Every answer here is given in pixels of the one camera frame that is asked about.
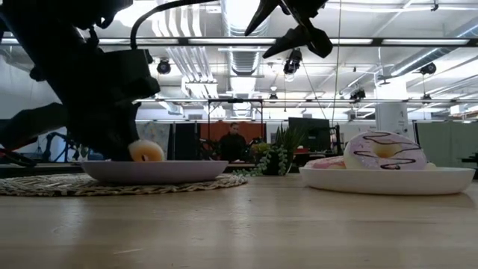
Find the man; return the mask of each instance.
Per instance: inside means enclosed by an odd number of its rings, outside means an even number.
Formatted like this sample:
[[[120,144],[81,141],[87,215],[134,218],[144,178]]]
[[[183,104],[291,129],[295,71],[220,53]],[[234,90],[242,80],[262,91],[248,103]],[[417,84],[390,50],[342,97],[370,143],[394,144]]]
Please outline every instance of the man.
[[[221,148],[221,160],[236,161],[243,157],[246,148],[246,139],[239,134],[239,125],[231,123],[229,133],[219,140]]]

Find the woven placemat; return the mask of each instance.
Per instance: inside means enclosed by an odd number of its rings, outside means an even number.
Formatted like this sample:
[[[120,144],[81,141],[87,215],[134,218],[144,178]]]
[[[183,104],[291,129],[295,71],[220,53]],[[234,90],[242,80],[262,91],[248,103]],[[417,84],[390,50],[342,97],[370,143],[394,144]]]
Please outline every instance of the woven placemat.
[[[183,191],[208,191],[245,184],[247,179],[222,175],[214,181],[179,185],[110,185],[87,174],[29,176],[0,179],[0,195],[21,197],[78,197],[105,195],[166,194]]]

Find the white plate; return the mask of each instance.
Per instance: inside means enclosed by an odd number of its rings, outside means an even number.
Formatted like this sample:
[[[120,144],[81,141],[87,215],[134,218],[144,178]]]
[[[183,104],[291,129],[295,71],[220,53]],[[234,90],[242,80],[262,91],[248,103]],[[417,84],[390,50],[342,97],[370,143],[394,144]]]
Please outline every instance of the white plate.
[[[300,168],[306,184],[329,191],[360,194],[456,194],[471,184],[474,169],[437,170],[332,170]]]
[[[85,173],[101,182],[164,185],[203,182],[224,172],[227,161],[85,161]]]

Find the donut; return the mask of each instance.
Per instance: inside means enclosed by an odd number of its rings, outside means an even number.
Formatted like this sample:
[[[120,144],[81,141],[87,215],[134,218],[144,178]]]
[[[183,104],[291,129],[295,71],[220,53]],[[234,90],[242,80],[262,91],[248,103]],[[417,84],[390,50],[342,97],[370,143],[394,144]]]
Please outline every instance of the donut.
[[[347,169],[424,170],[426,156],[415,142],[390,132],[356,135],[345,147]]]
[[[313,169],[346,169],[343,156],[312,160],[307,162],[304,167]]]
[[[128,146],[133,161],[164,161],[163,149],[149,140],[138,140]]]
[[[437,167],[432,162],[428,162],[428,164],[425,166],[425,170],[437,170]]]

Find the pink frosted donut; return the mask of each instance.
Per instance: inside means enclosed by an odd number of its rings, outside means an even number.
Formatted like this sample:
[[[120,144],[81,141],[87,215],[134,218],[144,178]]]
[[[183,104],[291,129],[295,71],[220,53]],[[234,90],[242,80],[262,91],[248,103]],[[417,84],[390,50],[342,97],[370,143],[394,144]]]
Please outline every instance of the pink frosted donut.
[[[314,169],[345,169],[344,157],[330,157],[309,161],[305,168]]]
[[[347,169],[424,170],[423,150],[406,137],[390,132],[366,132],[352,138],[344,151]]]

